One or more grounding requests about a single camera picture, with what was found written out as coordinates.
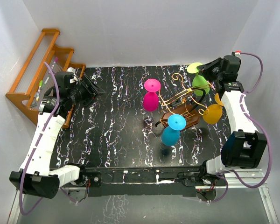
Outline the green wine glass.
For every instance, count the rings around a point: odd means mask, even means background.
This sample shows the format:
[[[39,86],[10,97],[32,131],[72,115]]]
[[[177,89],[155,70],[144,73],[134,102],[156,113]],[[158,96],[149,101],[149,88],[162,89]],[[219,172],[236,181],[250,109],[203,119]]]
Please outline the green wine glass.
[[[205,91],[205,94],[208,94],[210,91],[210,86],[208,81],[201,75],[199,75],[199,70],[197,69],[198,66],[202,65],[202,63],[200,62],[195,62],[195,63],[191,63],[188,67],[187,67],[187,72],[189,74],[195,74],[195,77],[192,81],[192,86],[194,87],[198,87],[199,90],[195,90],[194,93],[197,96],[202,96],[203,95],[203,90]]]

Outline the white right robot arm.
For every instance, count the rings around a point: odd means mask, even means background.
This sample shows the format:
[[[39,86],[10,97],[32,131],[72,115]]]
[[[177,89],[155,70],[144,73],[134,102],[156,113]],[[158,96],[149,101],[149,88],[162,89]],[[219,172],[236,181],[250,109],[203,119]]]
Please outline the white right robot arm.
[[[237,168],[256,168],[265,149],[270,149],[269,138],[263,127],[249,114],[245,105],[248,94],[237,81],[241,65],[239,55],[233,52],[209,63],[191,63],[190,74],[198,74],[206,81],[216,83],[216,92],[229,120],[231,135],[221,149],[221,154],[205,161],[201,166],[199,181],[210,185],[215,175],[233,172]]]

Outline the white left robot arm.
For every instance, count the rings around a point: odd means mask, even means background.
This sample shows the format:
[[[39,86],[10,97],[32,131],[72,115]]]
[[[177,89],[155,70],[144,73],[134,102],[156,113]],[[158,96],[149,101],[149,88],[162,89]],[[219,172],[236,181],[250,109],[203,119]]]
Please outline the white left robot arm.
[[[24,194],[53,198],[60,187],[70,182],[83,186],[87,174],[80,165],[66,165],[51,171],[49,168],[56,139],[73,105],[88,106],[105,91],[87,76],[77,77],[71,71],[53,75],[54,86],[41,101],[37,127],[27,156],[18,171],[12,171],[9,180]]]

